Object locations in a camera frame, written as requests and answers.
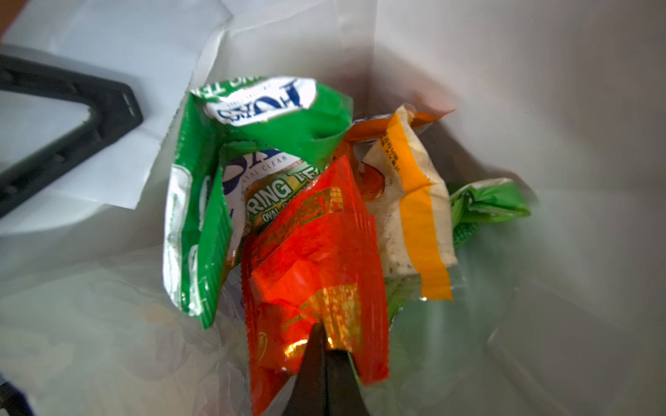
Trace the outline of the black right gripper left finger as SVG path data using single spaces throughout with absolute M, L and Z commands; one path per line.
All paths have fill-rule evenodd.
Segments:
M 326 333 L 316 323 L 310 331 L 303 360 L 284 416 L 327 414 Z

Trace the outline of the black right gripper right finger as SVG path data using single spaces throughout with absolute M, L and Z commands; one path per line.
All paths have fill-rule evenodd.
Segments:
M 343 350 L 326 352 L 326 414 L 369 416 L 350 356 Z

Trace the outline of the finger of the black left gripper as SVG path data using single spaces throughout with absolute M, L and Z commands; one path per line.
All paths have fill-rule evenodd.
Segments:
M 1 90 L 88 108 L 86 121 L 1 173 L 2 217 L 144 121 L 126 83 L 10 55 L 1 56 Z

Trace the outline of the green white snack packet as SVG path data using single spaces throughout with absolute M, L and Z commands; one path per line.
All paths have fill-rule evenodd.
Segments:
M 166 194 L 163 284 L 203 328 L 253 218 L 267 225 L 324 171 L 353 100 L 312 78 L 243 77 L 191 90 Z

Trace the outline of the red small snack packet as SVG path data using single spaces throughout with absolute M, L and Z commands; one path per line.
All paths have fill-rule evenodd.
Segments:
M 300 192 L 242 261 L 251 410 L 263 414 L 301 367 L 310 331 L 351 355 L 367 385 L 390 373 L 390 331 L 376 221 L 343 157 Z

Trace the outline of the orange yellow snack packet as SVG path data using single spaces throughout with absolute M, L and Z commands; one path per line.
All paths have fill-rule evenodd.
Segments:
M 409 272 L 422 277 L 420 297 L 427 300 L 454 299 L 449 269 L 456 266 L 452 237 L 449 191 L 411 123 L 415 109 L 402 105 L 390 119 L 382 141 L 370 149 L 367 162 L 378 163 L 387 174 L 384 194 L 366 206 L 375 216 L 383 276 L 404 277 Z M 390 166 L 388 155 L 407 162 L 400 151 L 412 151 L 417 169 L 426 175 L 428 185 L 408 191 L 406 167 Z

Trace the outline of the floral paper bag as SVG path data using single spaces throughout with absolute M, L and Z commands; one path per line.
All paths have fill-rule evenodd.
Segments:
M 1 221 L 1 376 L 38 415 L 246 415 L 236 276 L 204 330 L 164 291 L 189 88 L 313 77 L 358 116 L 454 109 L 423 134 L 449 183 L 512 178 L 532 215 L 411 302 L 374 415 L 665 412 L 662 1 L 32 1 L 18 55 L 133 88 L 142 125 Z

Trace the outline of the green Lays chips bag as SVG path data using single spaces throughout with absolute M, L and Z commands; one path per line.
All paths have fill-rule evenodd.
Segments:
M 484 225 L 501 224 L 532 215 L 527 200 L 519 187 L 510 179 L 482 180 L 455 190 L 452 199 L 453 247 L 466 244 Z M 404 277 L 386 279 L 388 318 L 390 322 L 409 300 L 417 298 L 422 289 L 419 273 L 409 272 Z

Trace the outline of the colourful fruits candy bag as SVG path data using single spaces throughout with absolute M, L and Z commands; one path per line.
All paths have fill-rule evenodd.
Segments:
M 377 162 L 369 164 L 367 159 L 370 149 L 378 141 L 383 140 L 383 136 L 390 126 L 392 116 L 393 114 L 381 114 L 354 121 L 352 127 L 343 137 L 342 143 L 334 152 L 333 159 L 339 159 L 343 156 L 349 158 L 358 189 L 365 202 L 379 199 L 384 194 L 387 174 L 379 170 Z M 408 156 L 408 161 L 397 161 L 394 152 L 390 151 L 388 162 L 393 167 L 408 168 L 408 191 L 414 191 L 419 187 L 428 185 L 426 175 L 417 169 L 416 156 L 413 152 L 400 151 L 399 154 Z

